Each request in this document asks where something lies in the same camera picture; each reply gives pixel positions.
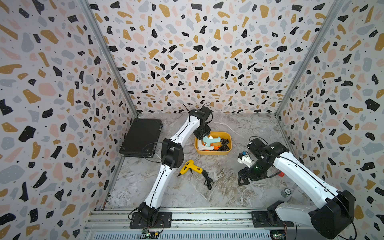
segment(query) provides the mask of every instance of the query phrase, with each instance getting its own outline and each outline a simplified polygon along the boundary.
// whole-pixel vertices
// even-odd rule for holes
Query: metal frame
[[[130,229],[128,214],[134,208],[107,207],[103,211],[92,211],[84,231],[137,231]],[[253,228],[252,211],[267,211],[265,208],[160,208],[160,211],[172,212],[171,228],[164,231],[184,230],[282,230],[283,227]],[[313,229],[310,226],[297,225],[298,229]]]
[[[103,54],[106,58],[107,63],[111,67],[112,74],[115,76],[115,79],[116,79],[116,81],[120,87],[120,90],[121,90],[125,100],[127,101],[127,104],[129,106],[129,110],[131,111],[133,118],[137,118],[138,114],[137,114],[137,110],[135,108],[135,105],[132,102],[132,99],[128,93],[127,87],[125,86],[125,84],[122,80],[122,77],[120,75],[118,67],[116,66],[116,62],[113,60],[113,57],[112,57],[111,52],[109,51],[108,45],[103,38],[103,33],[100,29],[100,26],[96,22],[96,18],[93,15],[93,12],[91,10],[91,7],[89,6],[88,0],[78,0],[78,3],[79,3],[81,10],[83,11],[83,13],[85,15],[85,18],[87,19],[87,21],[89,23],[89,28],[92,30],[92,32],[96,38],[96,41],[98,42],[98,44],[101,48],[101,51],[103,52]]]
[[[111,196],[111,193],[115,188],[115,184],[116,184],[116,181],[118,180],[119,173],[120,173],[122,164],[124,163],[124,160],[125,160],[125,157],[121,156],[118,163],[118,167],[116,168],[115,173],[112,176],[111,184],[108,186],[108,191],[107,191],[107,195],[105,197],[104,203],[102,206],[100,206],[99,210],[104,210],[105,205],[107,204],[108,198]]]
[[[323,41],[325,35],[327,34],[329,28],[331,27],[333,21],[336,19],[337,13],[343,6],[344,0],[334,0],[327,17],[325,18],[323,25],[320,28],[319,33],[316,35],[315,40],[313,41],[312,45],[310,46],[308,53],[305,55],[302,64],[300,65],[298,71],[296,72],[295,76],[293,77],[293,81],[288,86],[287,91],[284,94],[284,97],[282,101],[280,102],[279,106],[277,107],[276,116],[279,116],[281,112],[284,109],[285,104],[290,98],[291,93],[299,83],[302,75],[304,74],[305,70],[307,69],[307,66],[311,62],[313,56],[315,55],[317,49],[319,48],[321,42]]]
[[[92,232],[85,236],[85,240],[93,239],[146,239],[147,235],[141,231],[135,232]],[[270,240],[270,231],[264,229],[253,230],[206,230],[196,232],[193,230],[167,231],[159,235],[158,239],[242,239],[242,240]]]
[[[284,139],[284,142],[285,142],[285,145],[286,147],[289,149],[289,151],[298,159],[299,156],[296,156],[295,155],[295,151],[292,147],[292,144],[289,142],[289,139],[288,139],[288,136],[285,134],[284,132],[284,129],[283,129],[283,126],[281,125],[281,122],[279,121],[278,119],[278,116],[276,115],[276,121],[277,121],[277,125],[279,126],[279,129],[280,129],[280,132],[283,136],[283,139]]]

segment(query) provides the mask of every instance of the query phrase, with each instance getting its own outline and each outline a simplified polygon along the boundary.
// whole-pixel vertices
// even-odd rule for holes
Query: light blue glue gun
[[[203,137],[203,142],[204,142],[204,145],[206,146],[211,146],[211,143],[220,142],[220,141],[221,141],[220,137],[217,137],[217,138],[212,138],[212,137],[209,138],[208,136]]]

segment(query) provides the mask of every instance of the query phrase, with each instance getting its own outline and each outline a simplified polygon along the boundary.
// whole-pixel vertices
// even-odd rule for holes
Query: black cable
[[[296,238],[297,238],[297,223],[296,222],[295,222],[295,225],[296,225],[296,234],[295,234],[294,240],[296,240]]]
[[[211,105],[211,103],[204,103],[204,105],[202,105],[202,106],[199,107],[199,108],[206,107],[206,106],[209,106],[209,105]]]
[[[151,234],[149,233],[148,220],[149,220],[149,214],[147,214],[147,232],[148,232],[149,239],[151,239]]]
[[[145,147],[148,146],[148,145],[150,145],[150,144],[153,144],[153,143],[156,143],[156,144],[157,144],[157,143],[162,143],[162,142],[151,142],[151,143],[148,143],[148,144],[145,145],[145,146],[143,147],[143,149],[141,150],[141,156],[142,156],[145,160],[147,160],[147,161],[149,161],[149,162],[161,163],[161,162],[151,161],[151,160],[149,160],[148,158],[144,157],[144,149],[145,149]]]
[[[229,151],[229,147],[227,146],[228,143],[229,143],[229,140],[228,140],[228,139],[224,139],[224,138],[222,138],[222,139],[220,140],[221,147],[218,148],[218,151],[221,151],[221,152]]]
[[[211,122],[212,122],[212,120],[214,119],[214,115],[213,115],[212,112],[211,112],[211,116],[212,116],[211,120],[210,120],[209,122],[205,122],[205,124],[208,124],[208,123],[211,123]]]
[[[191,116],[189,115],[189,109],[185,106],[185,104],[183,104],[183,105],[188,112],[188,118],[189,118],[188,123],[190,123],[191,122]]]
[[[152,194],[152,198],[151,198],[151,203],[149,204],[149,207],[151,207],[151,205],[152,205],[152,200],[153,200],[153,197],[155,196],[155,193],[156,193],[157,187],[159,186],[160,180],[161,180],[161,178],[163,177],[163,175],[164,175],[164,171],[161,173],[160,179],[159,179],[159,181],[157,182],[157,185],[156,185],[156,188],[155,188],[155,190],[153,191],[153,194]]]
[[[278,171],[277,173],[272,174],[271,176],[269,176],[269,177],[267,177],[267,178],[273,178],[274,176],[279,175],[280,173],[281,173],[281,171]]]
[[[261,138],[262,140],[264,140],[264,142],[265,142],[267,145],[269,145],[268,142],[267,142],[264,138],[259,137],[259,136],[250,136],[250,137],[249,137],[249,142],[251,142],[251,138],[252,138],[252,137],[258,137],[258,138]]]
[[[129,217],[129,215],[131,215],[134,211],[136,211],[137,209],[139,209],[138,207],[137,208],[135,208],[135,209],[133,209],[129,214],[128,214],[128,219],[129,220],[132,220],[130,217]]]
[[[338,199],[338,198],[333,194],[333,192],[331,192],[329,189],[327,189],[323,184],[321,184],[321,182],[319,182],[316,178],[314,178],[311,174],[309,174],[304,168],[302,168],[302,167],[301,167],[300,165],[298,165],[297,163],[293,162],[291,159],[288,159],[288,158],[286,158],[286,157],[282,157],[282,156],[277,156],[277,155],[267,155],[267,156],[281,157],[281,158],[284,158],[284,159],[286,159],[286,160],[288,160],[288,161],[294,163],[295,165],[297,165],[298,167],[300,167],[303,171],[305,171],[309,176],[311,176],[315,181],[317,181],[318,184],[320,184],[325,190],[327,190],[329,193],[331,193],[331,194],[333,195],[333,197],[335,197],[335,198],[342,204],[342,206],[344,207],[345,211],[348,213],[349,219],[351,220],[352,226],[353,226],[353,228],[354,228],[354,230],[355,230],[355,237],[354,237],[352,240],[356,240],[356,238],[357,238],[357,236],[358,236],[358,233],[357,233],[355,224],[353,223],[353,218],[352,218],[351,215],[349,214],[349,211],[348,211],[347,207],[343,204],[343,202],[342,202],[340,199]],[[342,236],[340,236],[340,235],[338,235],[338,236],[341,237],[341,238],[343,238],[343,239],[345,239],[345,240],[350,240],[350,239],[348,239],[348,238],[344,238],[344,237],[342,237]]]
[[[162,222],[163,222],[163,229],[161,230],[161,232],[159,232],[159,234],[160,234],[160,233],[162,233],[162,232],[164,231],[164,225],[165,225],[165,223],[164,223],[164,221],[163,221],[163,220],[161,220],[161,219],[158,219],[158,220],[160,220],[160,221],[162,221]]]
[[[209,190],[212,189],[212,185],[211,183],[214,183],[213,179],[211,179],[209,176],[208,176],[208,173],[207,171],[203,170],[202,172],[204,178],[205,178],[205,182],[204,182],[204,185],[208,187]]]
[[[248,156],[249,156],[249,158],[251,159],[251,161],[256,162],[256,160],[253,160],[253,159],[251,158],[251,155],[249,154],[249,152],[247,152],[247,151],[245,151],[245,152],[248,154]]]

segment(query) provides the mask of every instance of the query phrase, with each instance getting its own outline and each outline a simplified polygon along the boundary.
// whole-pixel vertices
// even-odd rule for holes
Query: black case
[[[155,154],[156,143],[163,124],[160,119],[135,118],[121,145],[119,153],[124,157],[148,157]]]

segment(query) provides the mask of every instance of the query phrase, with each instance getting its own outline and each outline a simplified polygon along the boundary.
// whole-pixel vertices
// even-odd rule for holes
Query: enclosure
[[[119,154],[133,120],[161,119],[162,141],[204,104],[232,150],[200,155],[191,136],[185,161],[212,190],[174,174],[162,207],[313,204],[287,176],[238,185],[259,136],[355,196],[357,239],[382,238],[383,4],[0,1],[0,238],[81,239],[92,211],[138,207],[159,164]]]

